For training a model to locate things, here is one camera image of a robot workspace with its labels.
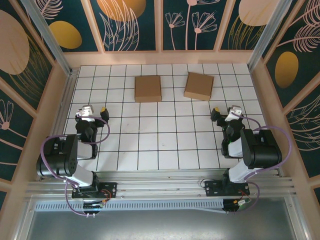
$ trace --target brown cardboard box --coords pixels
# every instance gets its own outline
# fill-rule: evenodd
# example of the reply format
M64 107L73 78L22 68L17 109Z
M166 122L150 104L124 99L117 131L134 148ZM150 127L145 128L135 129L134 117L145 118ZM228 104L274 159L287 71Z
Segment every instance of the brown cardboard box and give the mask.
M213 76L189 72L184 89L184 96L186 98L209 101L213 85Z
M161 102L160 76L136 76L134 81L134 99L136 103Z

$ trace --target ventilated metal strip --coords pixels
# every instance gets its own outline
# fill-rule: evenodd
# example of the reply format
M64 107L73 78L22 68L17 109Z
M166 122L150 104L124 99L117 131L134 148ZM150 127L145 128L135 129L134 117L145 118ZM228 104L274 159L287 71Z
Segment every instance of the ventilated metal strip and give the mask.
M71 201L71 207L76 211L82 210L81 201ZM221 209L223 199L199 199L199 200L145 200L145 201L109 201L100 211L137 211L137 210L186 210L194 208ZM63 201L38 201L35 205L36 212L65 212L70 211Z

